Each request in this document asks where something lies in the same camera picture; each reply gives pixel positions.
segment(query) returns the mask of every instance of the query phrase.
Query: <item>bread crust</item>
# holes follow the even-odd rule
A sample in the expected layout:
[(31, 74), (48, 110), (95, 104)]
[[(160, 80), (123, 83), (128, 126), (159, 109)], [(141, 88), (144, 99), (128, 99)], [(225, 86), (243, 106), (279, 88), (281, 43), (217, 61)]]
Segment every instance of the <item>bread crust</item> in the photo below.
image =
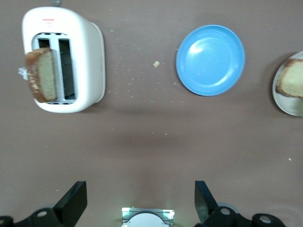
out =
[(286, 75), (289, 73), (289, 70), (298, 62), (303, 64), (303, 59), (293, 58), (284, 66), (284, 68), (282, 69), (280, 76), (277, 80), (277, 83), (276, 83), (276, 92), (278, 92), (282, 95), (285, 95), (285, 96), (289, 96), (289, 97), (303, 98), (303, 95), (302, 96), (293, 96), (293, 95), (287, 93), (286, 91), (284, 91), (282, 88), (282, 84), (285, 82), (285, 78), (286, 78)]
[(55, 99), (47, 99), (41, 88), (39, 70), (38, 70), (38, 61), (42, 54), (52, 52), (50, 48), (39, 48), (29, 52), (25, 57), (25, 66), (27, 69), (27, 77), (29, 87), (32, 91), (34, 98), (40, 103), (46, 103), (54, 101)]

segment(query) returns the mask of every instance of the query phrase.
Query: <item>bread slice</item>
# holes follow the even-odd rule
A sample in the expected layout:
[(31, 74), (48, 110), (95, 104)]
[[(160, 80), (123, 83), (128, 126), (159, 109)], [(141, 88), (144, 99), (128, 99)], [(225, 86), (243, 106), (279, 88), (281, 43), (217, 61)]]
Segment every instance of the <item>bread slice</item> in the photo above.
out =
[(291, 59), (284, 66), (276, 91), (285, 96), (303, 98), (303, 59)]
[(25, 65), (34, 98), (40, 103), (56, 100), (53, 51), (45, 47), (29, 52), (25, 58)]

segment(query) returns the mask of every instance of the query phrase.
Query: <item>toaster logo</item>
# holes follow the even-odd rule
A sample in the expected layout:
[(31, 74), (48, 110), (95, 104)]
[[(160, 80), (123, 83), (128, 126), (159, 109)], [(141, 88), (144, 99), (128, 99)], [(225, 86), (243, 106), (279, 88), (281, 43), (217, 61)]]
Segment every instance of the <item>toaster logo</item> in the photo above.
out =
[(42, 21), (45, 22), (48, 25), (48, 27), (52, 27), (53, 22), (55, 21), (55, 19), (52, 19), (52, 18), (43, 18)]

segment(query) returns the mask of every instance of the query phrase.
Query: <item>toaster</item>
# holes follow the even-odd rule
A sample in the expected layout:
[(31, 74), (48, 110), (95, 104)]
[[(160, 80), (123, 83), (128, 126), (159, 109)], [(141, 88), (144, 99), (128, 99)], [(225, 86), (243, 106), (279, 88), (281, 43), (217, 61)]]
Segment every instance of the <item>toaster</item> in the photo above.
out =
[(24, 52), (49, 47), (57, 98), (36, 104), (54, 113), (79, 112), (105, 93), (104, 41), (100, 29), (79, 14), (59, 7), (28, 11), (22, 21)]

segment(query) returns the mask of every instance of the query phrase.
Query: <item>empty toaster slot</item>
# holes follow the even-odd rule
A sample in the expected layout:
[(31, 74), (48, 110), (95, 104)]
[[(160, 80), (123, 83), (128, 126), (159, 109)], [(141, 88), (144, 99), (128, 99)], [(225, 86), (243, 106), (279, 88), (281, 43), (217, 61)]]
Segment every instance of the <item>empty toaster slot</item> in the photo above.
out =
[(33, 49), (50, 47), (54, 52), (57, 99), (49, 104), (72, 104), (77, 99), (73, 76), (70, 40), (66, 34), (40, 33), (34, 37)]

